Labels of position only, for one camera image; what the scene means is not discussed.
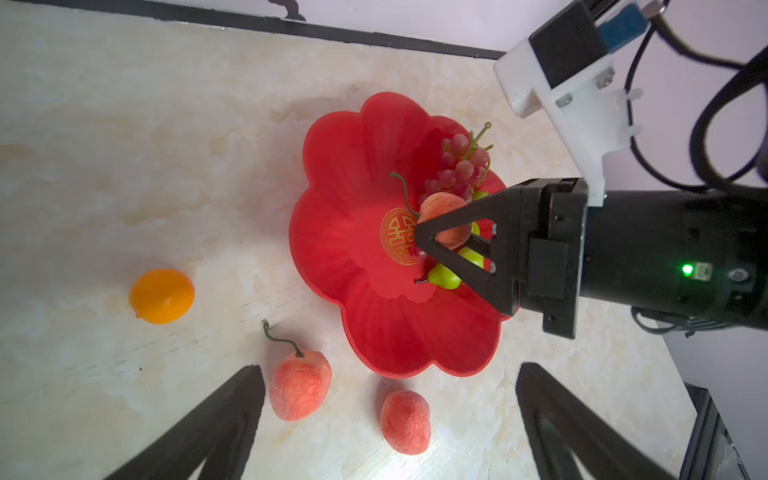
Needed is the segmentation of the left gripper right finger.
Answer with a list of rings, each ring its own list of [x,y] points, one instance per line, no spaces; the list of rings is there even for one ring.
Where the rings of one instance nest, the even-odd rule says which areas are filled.
[[[521,365],[516,394],[541,479],[670,479],[542,366]]]

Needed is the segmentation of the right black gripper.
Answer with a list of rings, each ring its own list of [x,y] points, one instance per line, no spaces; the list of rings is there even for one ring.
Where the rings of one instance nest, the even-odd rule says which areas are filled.
[[[534,179],[521,192],[510,187],[418,224],[415,242],[500,314],[512,317],[521,308],[539,312],[545,333],[573,339],[587,200],[582,178]],[[482,220],[490,221],[495,233],[488,239],[470,233],[459,247],[487,260],[488,270],[438,239]]]

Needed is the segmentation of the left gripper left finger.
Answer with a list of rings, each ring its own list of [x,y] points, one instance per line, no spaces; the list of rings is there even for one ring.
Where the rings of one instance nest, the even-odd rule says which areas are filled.
[[[245,366],[110,479],[240,479],[266,388],[262,369]]]

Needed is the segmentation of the green pear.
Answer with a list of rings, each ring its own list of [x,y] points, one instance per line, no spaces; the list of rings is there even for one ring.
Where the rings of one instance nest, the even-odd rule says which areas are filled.
[[[422,278],[416,279],[414,283],[430,283],[445,290],[455,290],[462,284],[462,279],[445,265],[437,264]]]
[[[477,222],[472,223],[471,233],[475,235],[479,235],[481,233],[480,227]],[[470,261],[472,264],[478,266],[479,268],[481,269],[485,268],[485,258],[481,254],[473,251],[471,248],[469,247],[462,248],[459,251],[459,255],[462,258],[465,258],[466,260]]]

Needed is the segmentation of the purple fake grape bunch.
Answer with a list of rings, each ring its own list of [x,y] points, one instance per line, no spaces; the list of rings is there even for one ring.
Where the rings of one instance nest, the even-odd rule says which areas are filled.
[[[492,123],[485,122],[477,134],[455,133],[441,141],[437,170],[423,183],[419,205],[436,193],[449,193],[467,203],[490,195],[482,184],[490,173],[493,145],[482,146],[481,140],[491,128]]]

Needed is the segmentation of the red flower-shaped fruit bowl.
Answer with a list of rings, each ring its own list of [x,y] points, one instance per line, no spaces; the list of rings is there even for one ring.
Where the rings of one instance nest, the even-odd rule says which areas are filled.
[[[398,93],[317,120],[303,146],[308,189],[289,244],[307,285],[339,306],[347,340],[373,372],[396,379],[431,366],[468,377],[493,358],[504,315],[470,287],[425,283],[409,250],[417,200],[460,124]]]

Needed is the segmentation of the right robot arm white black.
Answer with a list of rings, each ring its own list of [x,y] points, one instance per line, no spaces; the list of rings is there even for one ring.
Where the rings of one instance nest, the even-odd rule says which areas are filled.
[[[660,1],[629,3],[612,17],[605,9],[569,3],[494,67],[517,116],[546,112],[579,176],[531,179],[439,215],[416,227],[416,244],[498,312],[539,312],[544,331],[563,338],[575,335],[583,297],[629,306],[656,335],[765,329],[767,191],[720,174],[706,137],[725,106],[766,86],[766,53],[737,63],[697,52],[669,27]],[[639,92],[611,88],[613,56],[653,36],[733,76],[690,134],[698,184],[610,191],[603,158],[634,149],[639,132]]]

